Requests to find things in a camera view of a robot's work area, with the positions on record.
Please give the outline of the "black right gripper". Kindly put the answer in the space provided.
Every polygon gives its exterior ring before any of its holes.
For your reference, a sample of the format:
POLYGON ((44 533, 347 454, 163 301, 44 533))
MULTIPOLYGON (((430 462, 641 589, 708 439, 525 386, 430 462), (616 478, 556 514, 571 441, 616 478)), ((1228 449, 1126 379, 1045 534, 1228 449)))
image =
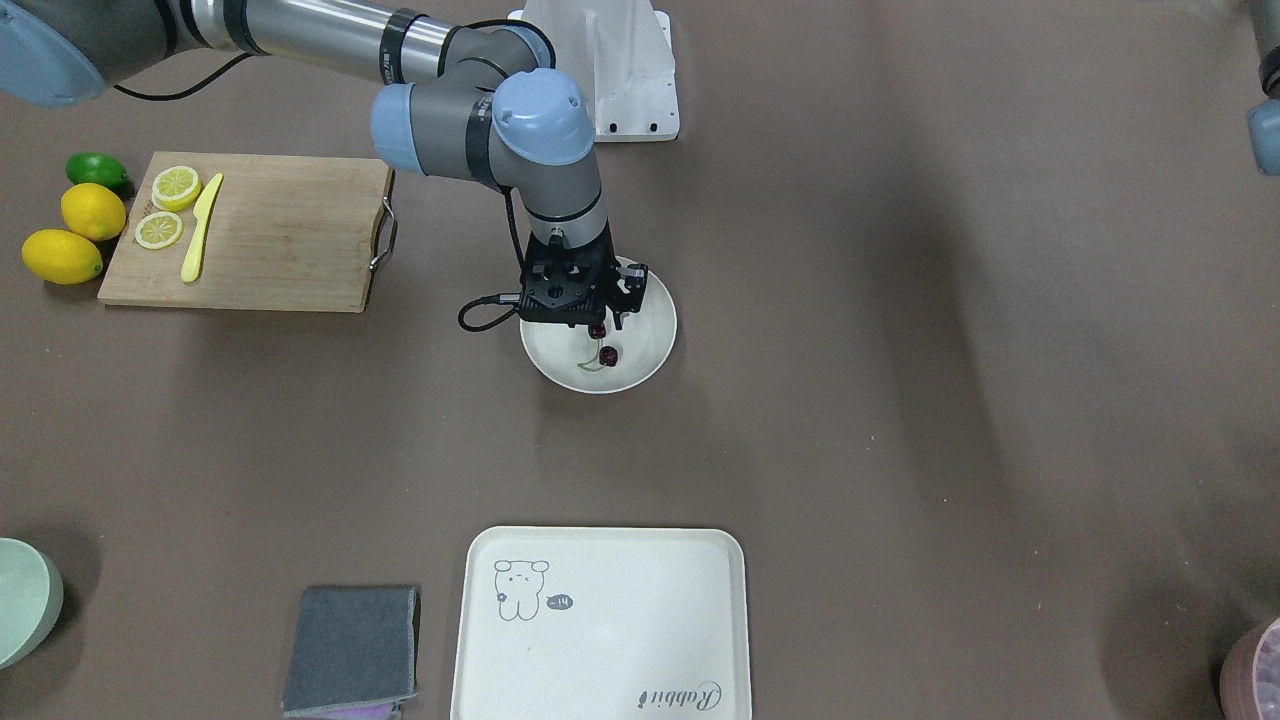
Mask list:
POLYGON ((627 314, 643 307, 649 266, 621 261, 611 231, 570 249, 554 234, 545 243, 529 237, 521 261, 517 315, 524 322, 562 325, 612 324, 625 328, 627 314))

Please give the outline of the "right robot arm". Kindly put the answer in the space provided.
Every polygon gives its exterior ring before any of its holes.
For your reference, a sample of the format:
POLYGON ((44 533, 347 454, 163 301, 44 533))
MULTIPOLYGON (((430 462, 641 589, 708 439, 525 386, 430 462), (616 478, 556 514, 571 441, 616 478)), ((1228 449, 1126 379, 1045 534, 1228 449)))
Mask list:
POLYGON ((521 320, 621 329, 640 311, 650 273, 614 254, 588 101, 536 26, 452 26, 367 1, 3 4, 3 91, 45 108, 197 47, 380 81, 370 131, 388 167, 522 202, 520 291, 494 297, 521 320))

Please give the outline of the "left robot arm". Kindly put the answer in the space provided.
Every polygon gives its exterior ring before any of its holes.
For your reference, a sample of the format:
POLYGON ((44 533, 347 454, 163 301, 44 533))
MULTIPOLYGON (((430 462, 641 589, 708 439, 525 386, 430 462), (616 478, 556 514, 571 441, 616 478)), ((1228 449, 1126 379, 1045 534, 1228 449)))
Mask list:
POLYGON ((1254 164, 1263 176, 1279 176, 1279 1, 1244 1, 1260 56, 1265 100, 1247 113, 1254 164))

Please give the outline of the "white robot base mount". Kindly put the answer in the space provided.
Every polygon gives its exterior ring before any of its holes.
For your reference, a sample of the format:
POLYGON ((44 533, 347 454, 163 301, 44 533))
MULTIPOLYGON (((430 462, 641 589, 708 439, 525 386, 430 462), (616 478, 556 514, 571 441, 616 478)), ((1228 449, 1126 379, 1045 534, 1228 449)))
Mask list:
POLYGON ((550 40, 584 92, 598 143, 678 137, 671 20, 649 1, 527 1, 508 14, 550 40))

